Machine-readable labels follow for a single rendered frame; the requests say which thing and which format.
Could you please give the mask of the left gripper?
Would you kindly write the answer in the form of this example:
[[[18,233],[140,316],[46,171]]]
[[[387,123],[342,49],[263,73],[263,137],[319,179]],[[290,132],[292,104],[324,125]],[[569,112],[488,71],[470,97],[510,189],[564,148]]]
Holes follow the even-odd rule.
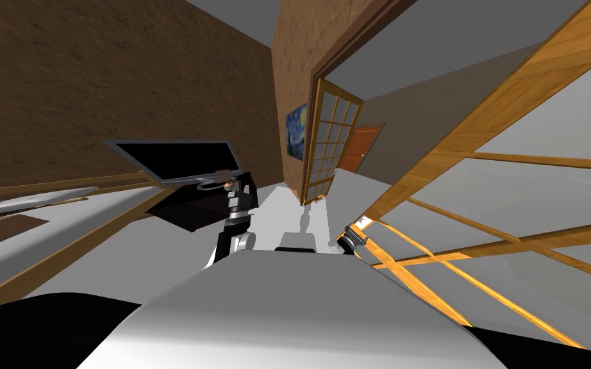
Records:
[[[257,187],[251,174],[242,174],[225,184],[230,210],[252,210],[258,207]]]

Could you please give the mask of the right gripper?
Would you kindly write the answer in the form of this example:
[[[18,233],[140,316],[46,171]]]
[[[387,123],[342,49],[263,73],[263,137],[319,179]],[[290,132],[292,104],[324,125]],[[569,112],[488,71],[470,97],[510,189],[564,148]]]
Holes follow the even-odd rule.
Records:
[[[368,237],[362,237],[352,227],[345,227],[343,239],[349,245],[366,245]]]

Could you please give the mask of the grey curved appliance handle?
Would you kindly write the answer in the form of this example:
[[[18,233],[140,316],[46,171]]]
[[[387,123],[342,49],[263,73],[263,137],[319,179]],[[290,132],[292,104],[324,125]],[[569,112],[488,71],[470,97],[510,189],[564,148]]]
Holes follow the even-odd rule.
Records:
[[[229,170],[218,170],[218,172],[213,173],[210,177],[198,179],[199,184],[196,188],[199,191],[229,188],[235,184],[236,180],[237,177],[233,176]]]

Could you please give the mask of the black microwave appliance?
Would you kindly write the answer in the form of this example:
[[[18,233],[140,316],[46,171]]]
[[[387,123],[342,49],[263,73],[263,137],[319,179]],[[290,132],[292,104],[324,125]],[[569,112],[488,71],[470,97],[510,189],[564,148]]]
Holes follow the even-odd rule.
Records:
[[[226,227],[249,227],[250,210],[230,210],[225,188],[199,191],[196,187],[192,184],[178,188],[147,213],[190,232],[221,220]]]

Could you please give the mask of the black appliance door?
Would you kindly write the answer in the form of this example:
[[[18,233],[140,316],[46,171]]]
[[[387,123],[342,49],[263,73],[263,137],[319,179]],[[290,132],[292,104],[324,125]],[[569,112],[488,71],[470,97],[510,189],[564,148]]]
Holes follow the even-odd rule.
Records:
[[[167,187],[198,185],[218,170],[244,173],[228,140],[105,140],[151,179]]]

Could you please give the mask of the blue night sky painting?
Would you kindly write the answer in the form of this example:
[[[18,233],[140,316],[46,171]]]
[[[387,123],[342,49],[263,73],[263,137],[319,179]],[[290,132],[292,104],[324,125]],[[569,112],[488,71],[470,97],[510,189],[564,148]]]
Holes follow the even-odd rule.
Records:
[[[285,117],[287,134],[287,154],[302,161],[304,155],[304,138],[307,121],[307,104],[303,104]]]

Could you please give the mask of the orange door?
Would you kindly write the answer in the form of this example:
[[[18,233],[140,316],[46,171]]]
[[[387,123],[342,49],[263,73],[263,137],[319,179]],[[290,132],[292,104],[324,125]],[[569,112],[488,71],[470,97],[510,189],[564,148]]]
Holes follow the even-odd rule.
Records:
[[[380,131],[381,126],[356,127],[339,167],[346,172],[357,172]]]

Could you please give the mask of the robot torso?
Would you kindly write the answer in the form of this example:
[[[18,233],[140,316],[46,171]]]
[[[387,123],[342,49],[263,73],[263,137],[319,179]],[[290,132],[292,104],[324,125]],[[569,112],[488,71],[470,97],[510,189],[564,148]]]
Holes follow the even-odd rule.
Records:
[[[240,250],[132,312],[78,369],[506,369],[354,256]]]

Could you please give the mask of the wooden door with small panes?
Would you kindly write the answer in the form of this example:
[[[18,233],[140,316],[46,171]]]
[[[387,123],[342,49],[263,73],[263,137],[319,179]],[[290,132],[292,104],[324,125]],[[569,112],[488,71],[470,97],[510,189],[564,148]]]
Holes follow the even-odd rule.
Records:
[[[328,194],[362,106],[348,91],[325,79],[317,81],[302,205]]]

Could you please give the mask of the wooden door with large panes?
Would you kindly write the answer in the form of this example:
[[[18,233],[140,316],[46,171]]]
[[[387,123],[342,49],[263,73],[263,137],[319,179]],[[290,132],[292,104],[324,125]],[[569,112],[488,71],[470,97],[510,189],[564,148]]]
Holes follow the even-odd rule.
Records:
[[[364,215],[375,268],[457,322],[591,350],[591,0]]]

